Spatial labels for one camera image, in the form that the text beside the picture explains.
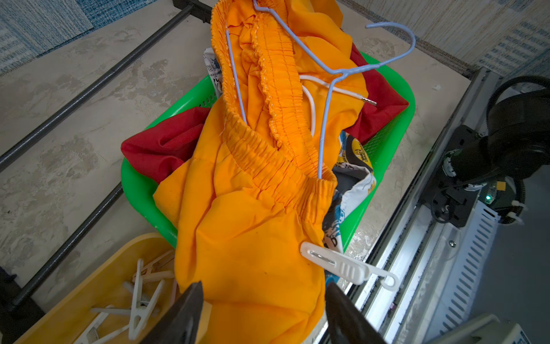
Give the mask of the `grey clothespin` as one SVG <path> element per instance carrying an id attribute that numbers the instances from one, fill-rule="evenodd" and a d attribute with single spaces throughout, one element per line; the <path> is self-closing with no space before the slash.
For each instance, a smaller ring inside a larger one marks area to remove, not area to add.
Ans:
<path id="1" fill-rule="evenodd" d="M 129 294 L 126 295 L 127 298 L 123 299 L 123 301 L 117 302 L 114 305 L 107 305 L 104 308 L 100 307 L 93 307 L 90 309 L 90 312 L 93 313 L 100 313 L 100 312 L 106 312 L 110 315 L 123 315 L 123 316 L 130 316 L 130 303 L 132 301 L 133 291 L 134 291 L 134 284 L 129 281 L 124 281 L 122 283 L 123 289 L 128 292 Z M 140 297 L 139 305 L 141 307 L 148 306 L 151 301 L 151 297 L 147 295 L 145 292 L 142 292 L 142 295 Z M 152 316 L 156 316 L 160 313 L 160 308 L 158 306 L 155 306 L 153 309 Z"/>

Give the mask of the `blue wire hanger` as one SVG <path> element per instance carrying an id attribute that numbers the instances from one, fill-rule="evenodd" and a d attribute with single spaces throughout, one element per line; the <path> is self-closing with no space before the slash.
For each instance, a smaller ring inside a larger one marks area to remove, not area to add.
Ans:
<path id="1" fill-rule="evenodd" d="M 368 95 L 351 60 L 335 1 L 220 1 L 212 12 L 212 46 L 223 73 L 224 143 L 243 170 L 259 176 L 329 181 L 339 133 L 354 125 Z M 317 124 L 302 86 L 312 94 Z"/>

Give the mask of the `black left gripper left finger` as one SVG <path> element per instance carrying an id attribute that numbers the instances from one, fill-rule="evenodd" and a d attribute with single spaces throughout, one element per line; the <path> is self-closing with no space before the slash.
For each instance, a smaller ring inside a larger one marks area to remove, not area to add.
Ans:
<path id="1" fill-rule="evenodd" d="M 199 332 L 203 301 L 202 282 L 191 284 L 140 343 L 195 343 Z"/>

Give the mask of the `wooden clothespin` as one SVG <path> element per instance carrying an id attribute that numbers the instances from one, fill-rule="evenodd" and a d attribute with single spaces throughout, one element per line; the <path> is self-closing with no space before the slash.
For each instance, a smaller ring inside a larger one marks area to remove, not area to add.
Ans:
<path id="1" fill-rule="evenodd" d="M 137 261 L 137 272 L 132 277 L 132 282 L 136 282 L 137 278 L 143 283 L 160 282 L 162 280 L 171 280 L 175 278 L 173 271 L 173 261 L 175 259 L 175 251 L 171 250 L 156 257 L 149 263 L 144 263 L 143 259 Z"/>

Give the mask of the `white blue patterned shorts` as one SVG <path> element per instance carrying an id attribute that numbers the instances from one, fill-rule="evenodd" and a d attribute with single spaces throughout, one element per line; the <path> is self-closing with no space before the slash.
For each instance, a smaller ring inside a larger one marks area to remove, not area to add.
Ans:
<path id="1" fill-rule="evenodd" d="M 203 53 L 203 57 L 206 67 L 209 70 L 211 80 L 214 81 L 214 77 L 221 78 L 221 67 L 215 57 L 213 49 L 207 48 Z M 358 67 L 368 64 L 355 44 L 352 44 L 350 58 Z M 309 102 L 312 121 L 310 131 L 313 135 L 317 124 L 317 120 L 314 119 L 314 115 L 317 114 L 316 105 L 312 94 L 306 86 L 302 86 L 302 90 Z M 377 100 L 378 96 L 376 96 L 374 100 L 371 100 L 358 93 L 339 89 L 338 87 L 335 87 L 334 91 L 336 91 L 336 93 L 346 94 L 361 99 L 365 102 L 365 106 L 375 108 L 375 110 L 378 110 L 378 106 L 382 105 L 381 101 Z M 339 156 L 335 167 L 332 169 L 332 172 L 337 178 L 338 185 L 332 198 L 332 204 L 323 220 L 322 228 L 325 233 L 323 242 L 326 250 L 331 249 L 343 255 L 344 249 L 340 230 L 341 224 L 361 202 L 371 195 L 378 180 L 372 168 L 370 158 L 355 136 L 347 131 L 342 131 L 339 135 L 339 144 Z"/>

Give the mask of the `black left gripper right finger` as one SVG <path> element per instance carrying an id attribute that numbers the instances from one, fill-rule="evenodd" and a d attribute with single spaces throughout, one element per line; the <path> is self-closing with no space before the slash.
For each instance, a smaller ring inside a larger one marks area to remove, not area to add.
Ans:
<path id="1" fill-rule="evenodd" d="M 385 344 L 382 336 L 333 282 L 325 292 L 325 309 L 331 343 Z"/>

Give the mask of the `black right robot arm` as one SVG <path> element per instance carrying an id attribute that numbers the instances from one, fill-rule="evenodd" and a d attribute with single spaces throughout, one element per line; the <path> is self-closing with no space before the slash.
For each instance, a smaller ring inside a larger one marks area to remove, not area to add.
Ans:
<path id="1" fill-rule="evenodd" d="M 500 176 L 528 179 L 549 164 L 549 79 L 526 75 L 500 85 L 486 108 L 488 135 L 449 152 L 446 176 L 477 184 Z"/>

